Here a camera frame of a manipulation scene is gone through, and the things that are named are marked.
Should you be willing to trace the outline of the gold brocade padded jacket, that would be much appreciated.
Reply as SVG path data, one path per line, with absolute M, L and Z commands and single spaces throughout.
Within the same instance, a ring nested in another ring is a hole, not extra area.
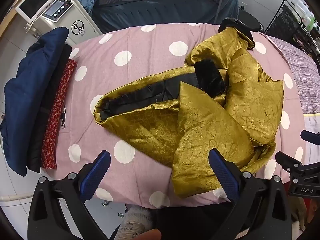
M 219 187 L 208 161 L 212 148 L 240 170 L 256 172 L 275 150 L 284 89 L 250 54 L 254 46 L 243 27 L 222 26 L 183 67 L 105 94 L 95 122 L 171 168 L 181 198 Z

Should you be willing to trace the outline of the pink polka dot bedsheet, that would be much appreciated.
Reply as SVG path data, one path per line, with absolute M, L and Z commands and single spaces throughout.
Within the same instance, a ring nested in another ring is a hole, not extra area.
M 107 93 L 141 78 L 181 68 L 189 53 L 218 33 L 210 24 L 155 24 L 127 28 L 74 46 L 71 53 L 77 67 L 65 99 L 63 125 L 57 134 L 56 169 L 49 175 L 62 179 L 92 162 L 102 150 L 111 155 L 111 166 L 95 195 L 103 200 L 136 204 L 151 209 L 165 206 L 200 206 L 222 202 L 226 196 L 217 189 L 181 198 L 174 193 L 171 168 L 140 152 L 95 122 L 94 110 Z M 275 137 L 276 147 L 256 173 L 270 179 L 288 172 L 276 163 L 281 151 L 304 161 L 306 143 L 300 133 L 304 116 L 291 69 L 279 48 L 268 36 L 252 35 L 250 54 L 274 81 L 282 81 L 283 109 Z

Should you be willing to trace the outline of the folded red patterned garment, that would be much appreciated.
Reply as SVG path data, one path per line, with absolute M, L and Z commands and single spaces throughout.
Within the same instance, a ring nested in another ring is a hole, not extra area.
M 41 149 L 41 167 L 44 169 L 56 169 L 56 141 L 57 134 L 60 129 L 60 119 L 64 108 L 68 86 L 77 67 L 77 62 L 69 59 L 63 71 L 58 89 L 55 94 L 52 109 L 50 110 L 46 131 L 44 134 L 42 149 Z

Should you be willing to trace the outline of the purple textured blanket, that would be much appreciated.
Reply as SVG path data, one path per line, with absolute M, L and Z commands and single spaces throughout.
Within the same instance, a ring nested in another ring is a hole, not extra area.
M 305 115 L 319 115 L 319 73 L 316 63 L 304 51 L 275 37 L 269 37 L 288 62 Z

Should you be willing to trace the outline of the white floor pipe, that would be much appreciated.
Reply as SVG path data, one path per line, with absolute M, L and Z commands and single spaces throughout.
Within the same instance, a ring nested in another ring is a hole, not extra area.
M 16 200 L 31 198 L 32 196 L 33 196 L 32 193 L 6 195 L 6 196 L 0 196 L 0 201 L 1 202 L 11 202 L 11 201 L 16 201 Z

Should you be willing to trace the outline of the folded navy blue garment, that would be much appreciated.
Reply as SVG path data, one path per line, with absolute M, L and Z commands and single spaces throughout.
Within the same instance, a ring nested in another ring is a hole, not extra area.
M 4 155 L 9 167 L 23 177 L 27 175 L 27 150 L 36 115 L 68 34 L 66 27 L 58 27 L 42 35 L 28 49 L 16 77 L 4 87 L 5 115 L 1 122 Z

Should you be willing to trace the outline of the folded black garment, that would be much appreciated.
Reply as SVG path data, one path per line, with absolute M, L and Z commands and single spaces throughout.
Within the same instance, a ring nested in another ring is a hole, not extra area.
M 59 83 L 61 81 L 63 71 L 68 62 L 68 58 L 72 48 L 70 45 L 65 44 L 57 63 L 55 70 L 49 80 L 48 85 L 45 87 L 45 91 L 41 100 L 40 108 L 37 113 L 33 130 L 30 136 L 28 150 L 27 150 L 27 168 L 29 170 L 40 173 L 41 168 L 41 150 L 44 139 L 44 134 L 46 132 L 46 127 L 50 115 L 50 111 L 53 107 L 55 94 L 58 90 Z

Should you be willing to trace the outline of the black round stool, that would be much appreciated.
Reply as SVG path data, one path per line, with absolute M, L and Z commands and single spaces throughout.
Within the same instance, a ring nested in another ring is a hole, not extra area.
M 239 10 L 238 20 L 243 23 L 250 31 L 263 32 L 263 25 L 250 13 Z

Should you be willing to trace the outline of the white medical device cart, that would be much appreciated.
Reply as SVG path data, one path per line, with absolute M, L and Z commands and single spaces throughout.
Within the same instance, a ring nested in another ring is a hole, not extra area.
M 58 27 L 69 30 L 66 42 L 71 46 L 102 34 L 78 0 L 53 0 L 31 23 L 25 24 L 25 31 L 40 38 Z

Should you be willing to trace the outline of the dark blue covered bed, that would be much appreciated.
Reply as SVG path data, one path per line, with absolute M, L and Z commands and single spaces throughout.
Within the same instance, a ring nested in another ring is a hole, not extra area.
M 239 0 L 97 0 L 92 8 L 103 33 L 156 23 L 220 24 L 238 14 Z

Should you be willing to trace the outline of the white framed monitor screen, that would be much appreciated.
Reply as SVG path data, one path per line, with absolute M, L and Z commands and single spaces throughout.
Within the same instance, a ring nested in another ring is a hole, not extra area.
M 15 10 L 27 23 L 32 23 L 37 15 L 53 0 L 21 0 Z

